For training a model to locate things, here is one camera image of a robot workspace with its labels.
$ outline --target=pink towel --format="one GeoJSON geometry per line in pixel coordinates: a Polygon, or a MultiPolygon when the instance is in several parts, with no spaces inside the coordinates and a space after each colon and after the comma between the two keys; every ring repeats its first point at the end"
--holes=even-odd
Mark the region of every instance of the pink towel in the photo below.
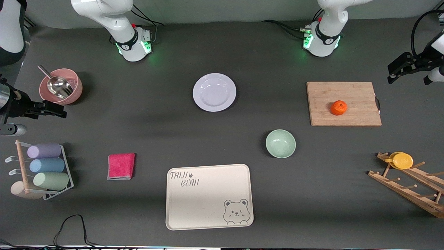
{"type": "Polygon", "coordinates": [[[131,180],[135,156],[135,153],[118,153],[108,156],[107,180],[131,180]]]}

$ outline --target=dark gray table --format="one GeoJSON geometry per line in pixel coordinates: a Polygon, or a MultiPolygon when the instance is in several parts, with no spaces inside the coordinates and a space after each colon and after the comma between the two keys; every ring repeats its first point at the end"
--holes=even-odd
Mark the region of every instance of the dark gray table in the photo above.
{"type": "MultiPolygon", "coordinates": [[[[126,62],[103,28],[34,30],[16,87],[40,100],[48,69],[70,68],[84,83],[68,117],[11,122],[28,126],[20,139],[66,146],[75,188],[49,201],[13,196],[14,164],[2,164],[0,238],[49,244],[61,222],[82,214],[89,239],[106,245],[444,249],[444,220],[434,218],[366,175],[381,171],[376,152],[405,151],[424,170],[442,171],[444,85],[424,86],[426,73],[387,84],[387,65],[410,49],[416,19],[353,20],[334,53],[316,58],[269,23],[160,27],[154,53],[126,62]],[[234,105],[207,113],[193,102],[196,80],[224,73],[238,88],[234,105]],[[376,128],[312,127],[307,81],[371,81],[382,104],[376,128]],[[272,158],[264,138],[287,129],[295,154],[272,158]],[[131,181],[107,181],[107,157],[136,152],[131,181]],[[170,168],[247,164],[255,221],[250,227],[169,231],[165,226],[170,168]]],[[[440,28],[424,20],[418,50],[440,28]]],[[[1,159],[15,154],[3,137],[1,159]]],[[[401,176],[401,183],[414,181],[401,176]]],[[[78,220],[59,243],[82,244],[78,220]]]]}

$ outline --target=gray wall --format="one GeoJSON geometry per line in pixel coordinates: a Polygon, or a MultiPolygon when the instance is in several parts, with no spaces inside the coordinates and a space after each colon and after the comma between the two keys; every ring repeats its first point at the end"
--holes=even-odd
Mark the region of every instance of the gray wall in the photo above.
{"type": "MultiPolygon", "coordinates": [[[[374,0],[350,7],[351,19],[418,16],[440,0],[374,0]]],[[[167,23],[207,23],[218,21],[308,20],[319,9],[316,0],[134,0],[148,17],[167,23]]],[[[88,28],[99,24],[77,15],[70,0],[28,0],[27,15],[39,26],[88,28]]],[[[132,23],[146,22],[131,12],[132,23]]]]}

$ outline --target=orange fruit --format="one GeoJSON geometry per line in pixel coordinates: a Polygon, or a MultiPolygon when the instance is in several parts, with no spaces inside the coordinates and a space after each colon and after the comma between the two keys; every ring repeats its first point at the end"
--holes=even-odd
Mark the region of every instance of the orange fruit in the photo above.
{"type": "Polygon", "coordinates": [[[336,101],[330,107],[330,112],[335,116],[340,116],[347,111],[347,104],[344,101],[336,101]]]}

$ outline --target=bear face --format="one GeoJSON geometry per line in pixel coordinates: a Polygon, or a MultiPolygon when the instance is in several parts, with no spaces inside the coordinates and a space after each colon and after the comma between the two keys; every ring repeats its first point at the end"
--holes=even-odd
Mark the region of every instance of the bear face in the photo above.
{"type": "Polygon", "coordinates": [[[248,211],[247,205],[248,201],[246,199],[242,199],[239,202],[232,202],[230,200],[226,200],[224,202],[225,205],[225,214],[223,215],[224,220],[228,225],[247,223],[250,219],[250,212],[248,211]]]}

